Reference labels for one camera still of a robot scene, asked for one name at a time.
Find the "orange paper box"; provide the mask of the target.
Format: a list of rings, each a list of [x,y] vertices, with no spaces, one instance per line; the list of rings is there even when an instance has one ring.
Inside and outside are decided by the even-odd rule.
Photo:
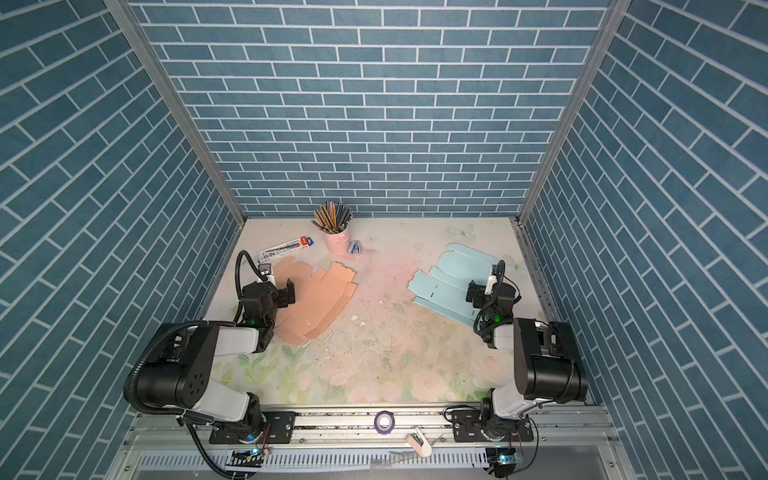
[[[287,257],[274,266],[279,288],[291,280],[295,287],[295,302],[278,310],[276,335],[286,343],[297,346],[318,338],[341,314],[351,300],[357,285],[355,272],[338,262],[328,269]]]

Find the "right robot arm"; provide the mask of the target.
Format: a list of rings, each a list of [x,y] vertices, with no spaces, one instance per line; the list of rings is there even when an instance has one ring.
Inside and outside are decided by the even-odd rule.
[[[479,426],[499,436],[546,404],[584,401],[588,381],[572,327],[513,315],[521,300],[509,283],[468,284],[466,301],[478,309],[473,331],[490,348],[510,351],[513,381],[482,400]]]

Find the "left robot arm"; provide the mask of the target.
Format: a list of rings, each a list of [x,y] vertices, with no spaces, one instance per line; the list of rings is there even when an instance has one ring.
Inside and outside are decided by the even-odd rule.
[[[277,313],[296,301],[295,286],[253,282],[238,290],[239,322],[200,320],[161,325],[124,385],[124,398],[145,415],[174,415],[213,425],[253,443],[266,431],[258,397],[212,378],[217,357],[262,353],[274,336]]]

